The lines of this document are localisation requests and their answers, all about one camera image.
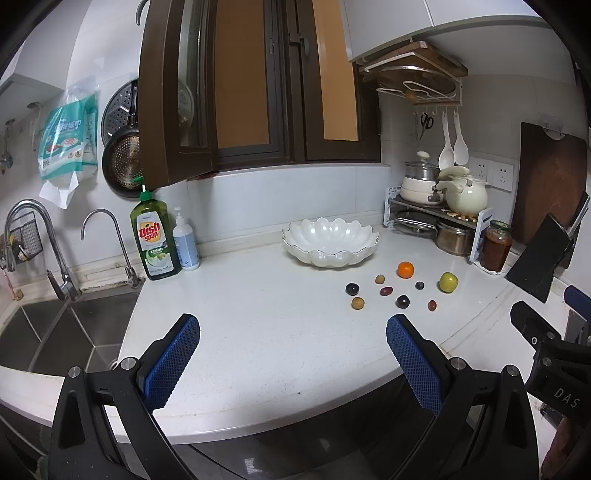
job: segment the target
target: wooden cutting board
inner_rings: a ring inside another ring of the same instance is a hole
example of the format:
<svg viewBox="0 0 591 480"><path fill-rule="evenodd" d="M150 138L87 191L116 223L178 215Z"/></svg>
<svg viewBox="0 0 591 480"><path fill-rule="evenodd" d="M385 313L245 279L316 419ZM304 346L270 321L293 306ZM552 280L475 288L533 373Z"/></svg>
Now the wooden cutting board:
<svg viewBox="0 0 591 480"><path fill-rule="evenodd" d="M550 138L539 125L521 124L519 182L513 212L513 238L528 245L547 213L570 225L585 190L587 144L566 135Z"/></svg>

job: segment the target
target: blue gripper pad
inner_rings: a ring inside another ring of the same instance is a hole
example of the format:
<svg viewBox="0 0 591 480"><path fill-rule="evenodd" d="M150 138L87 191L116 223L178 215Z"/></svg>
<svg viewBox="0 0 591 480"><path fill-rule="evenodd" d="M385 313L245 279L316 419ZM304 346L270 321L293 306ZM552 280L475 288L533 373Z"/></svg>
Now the blue gripper pad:
<svg viewBox="0 0 591 480"><path fill-rule="evenodd" d="M425 340L403 314L388 320L386 339L419 404L437 415L449 381L443 353Z"/></svg>
<svg viewBox="0 0 591 480"><path fill-rule="evenodd" d="M148 411L163 408L199 344L199 321L184 313L140 359L137 381Z"/></svg>

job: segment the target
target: kitchen counter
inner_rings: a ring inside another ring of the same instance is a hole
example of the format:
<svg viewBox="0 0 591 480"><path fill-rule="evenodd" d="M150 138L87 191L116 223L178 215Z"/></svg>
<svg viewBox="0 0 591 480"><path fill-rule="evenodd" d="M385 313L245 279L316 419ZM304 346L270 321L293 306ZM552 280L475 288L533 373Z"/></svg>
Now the kitchen counter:
<svg viewBox="0 0 591 480"><path fill-rule="evenodd" d="M409 280L395 273L401 261L414 264ZM453 294L437 289L445 271L459 278ZM378 274L386 276L382 286L374 282ZM416 290L416 281L425 289ZM361 288L362 310L350 306L349 282ZM381 297L383 286L394 293ZM154 412L158 423L172 443L258 433L335 408L400 375L385 327L402 312L395 306L402 294L410 298L403 312L417 330L451 355L465 353L473 368L486 364L483 351L462 348L478 338L490 347L489 368L498 371L512 355L512 363L528 376L533 350L516 340L521 336L508 316L518 297L559 331L566 327L567 309L554 293L543 305L504 278L437 249L433 241L381 229L376 253L342 270L301 264L281 244L272 244L206 257L195 271L147 281L119 360L140 356L182 313L195 315L200 344L166 407ZM427 309L431 299L438 305L435 312ZM502 342L486 342L493 327L511 335L519 355ZM0 367L0 400L50 425L62 381ZM127 442L115 409L108 407L108 414L118 440Z"/></svg>

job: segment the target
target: jar lid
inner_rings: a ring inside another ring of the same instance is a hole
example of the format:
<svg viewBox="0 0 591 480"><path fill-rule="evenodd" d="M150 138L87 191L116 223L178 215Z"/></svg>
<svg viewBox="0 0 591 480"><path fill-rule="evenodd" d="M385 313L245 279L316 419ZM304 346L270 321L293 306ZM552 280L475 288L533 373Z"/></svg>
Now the jar lid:
<svg viewBox="0 0 591 480"><path fill-rule="evenodd" d="M500 230L501 232L511 232L511 225L500 220L491 220L491 227Z"/></svg>

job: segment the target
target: white spatula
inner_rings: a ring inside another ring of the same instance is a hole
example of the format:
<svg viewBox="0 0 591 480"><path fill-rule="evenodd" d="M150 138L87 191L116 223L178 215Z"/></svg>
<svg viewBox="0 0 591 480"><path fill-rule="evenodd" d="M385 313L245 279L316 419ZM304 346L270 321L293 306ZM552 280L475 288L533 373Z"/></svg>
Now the white spatula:
<svg viewBox="0 0 591 480"><path fill-rule="evenodd" d="M458 112L453 112L453 123L456 126L456 144L453 146L453 156L458 165L466 165L470 155L460 129L460 114Z"/></svg>
<svg viewBox="0 0 591 480"><path fill-rule="evenodd" d="M449 126L447 124L447 113L443 112L441 114L441 122L443 124L443 135L445 136L445 147L443 147L443 150L439 155L439 170L444 170L445 168L453 167L454 156L452 143L449 140Z"/></svg>

